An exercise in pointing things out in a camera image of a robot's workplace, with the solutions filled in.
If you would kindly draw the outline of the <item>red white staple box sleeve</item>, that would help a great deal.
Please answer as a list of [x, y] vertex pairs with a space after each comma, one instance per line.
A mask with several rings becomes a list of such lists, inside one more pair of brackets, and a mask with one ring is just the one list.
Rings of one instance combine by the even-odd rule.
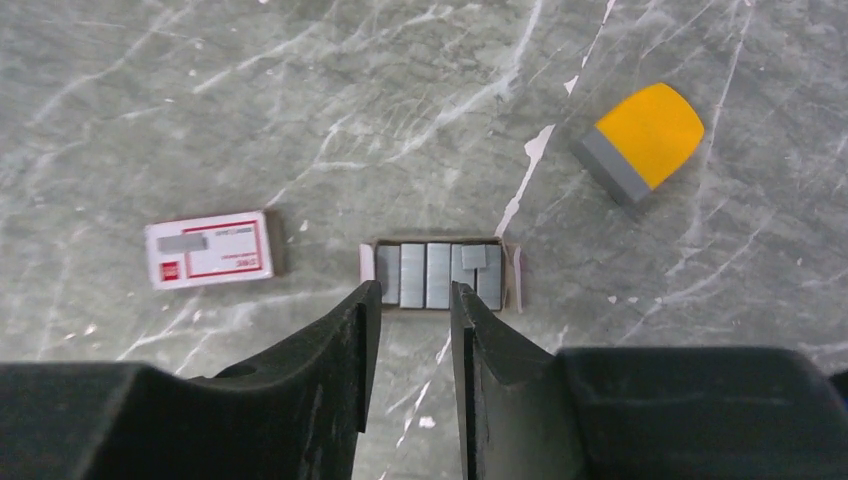
[[156, 290], [266, 280], [283, 273], [284, 232], [273, 210], [150, 224], [144, 229]]

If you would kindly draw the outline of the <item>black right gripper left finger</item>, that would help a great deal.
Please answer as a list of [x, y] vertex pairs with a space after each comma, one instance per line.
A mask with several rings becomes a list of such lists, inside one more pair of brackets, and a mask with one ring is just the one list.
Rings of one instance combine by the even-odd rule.
[[365, 431], [381, 287], [217, 375], [131, 362], [5, 363], [5, 479], [348, 479]]

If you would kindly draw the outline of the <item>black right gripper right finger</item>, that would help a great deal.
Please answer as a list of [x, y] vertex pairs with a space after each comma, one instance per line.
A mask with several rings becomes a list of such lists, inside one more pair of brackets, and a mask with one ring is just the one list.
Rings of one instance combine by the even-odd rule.
[[770, 347], [549, 353], [451, 286], [467, 479], [843, 479], [847, 377]]

